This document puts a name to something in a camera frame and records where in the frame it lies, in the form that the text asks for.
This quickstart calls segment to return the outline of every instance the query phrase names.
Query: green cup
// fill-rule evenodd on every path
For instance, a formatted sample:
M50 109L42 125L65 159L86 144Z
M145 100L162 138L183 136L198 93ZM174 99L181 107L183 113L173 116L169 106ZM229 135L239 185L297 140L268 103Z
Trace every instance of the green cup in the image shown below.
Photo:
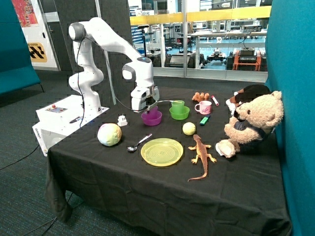
M172 102L172 112L175 114L184 113L184 104L185 102L182 100L175 100Z

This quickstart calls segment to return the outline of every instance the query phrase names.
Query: yellow beam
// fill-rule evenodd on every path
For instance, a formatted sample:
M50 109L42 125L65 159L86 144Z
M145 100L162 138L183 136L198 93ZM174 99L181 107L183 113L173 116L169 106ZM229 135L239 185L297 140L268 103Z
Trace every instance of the yellow beam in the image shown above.
M174 22L183 22L183 14L182 13L174 13L174 14L162 14L162 15L154 15L154 16L131 16L130 24L132 26L137 25L155 25L155 24L167 24Z
M236 9L212 10L188 12L187 21L216 21L216 20L235 20L248 18L268 18L270 16L271 6L260 7L241 7ZM132 16L130 24L132 26L143 24L166 24L183 22L182 13L161 14L154 16Z

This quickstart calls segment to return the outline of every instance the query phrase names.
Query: orange lizard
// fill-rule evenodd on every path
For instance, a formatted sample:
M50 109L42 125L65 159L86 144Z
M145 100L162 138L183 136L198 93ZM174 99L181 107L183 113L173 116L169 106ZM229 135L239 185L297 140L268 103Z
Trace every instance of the orange lizard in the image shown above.
M207 153L207 148L211 148L211 145L205 145L201 142L201 138L197 135L194 134L193 135L193 139L196 141L196 146L194 147L188 147L188 149L190 150L196 150L197 151L197 155L195 159L192 159L191 162L196 164L198 161L198 158L201 159L202 161L202 165L203 165L203 169L205 171L205 173L203 174L203 176L197 177L197 178L190 178L188 181L190 180L196 180L196 179L202 179L204 177L207 176L208 173L208 157L210 158L210 160L215 163L217 160L215 158L213 158L211 156L211 154Z

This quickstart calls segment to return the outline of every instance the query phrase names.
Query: green highlighter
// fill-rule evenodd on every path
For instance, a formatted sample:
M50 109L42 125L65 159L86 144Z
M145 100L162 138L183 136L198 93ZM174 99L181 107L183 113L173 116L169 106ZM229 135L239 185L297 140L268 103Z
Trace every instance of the green highlighter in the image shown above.
M208 119L210 118L210 114L206 115L201 122L199 123L201 126L204 126L205 123L208 121Z

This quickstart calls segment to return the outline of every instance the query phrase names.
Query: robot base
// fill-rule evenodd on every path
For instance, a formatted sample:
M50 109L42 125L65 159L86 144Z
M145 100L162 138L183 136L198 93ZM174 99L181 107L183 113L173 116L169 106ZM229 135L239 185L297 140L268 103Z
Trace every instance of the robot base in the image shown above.
M36 110L39 123L32 128L44 156L47 156L50 147L109 109L102 107L101 111L85 115L82 120L83 108L81 104L81 96L71 95Z

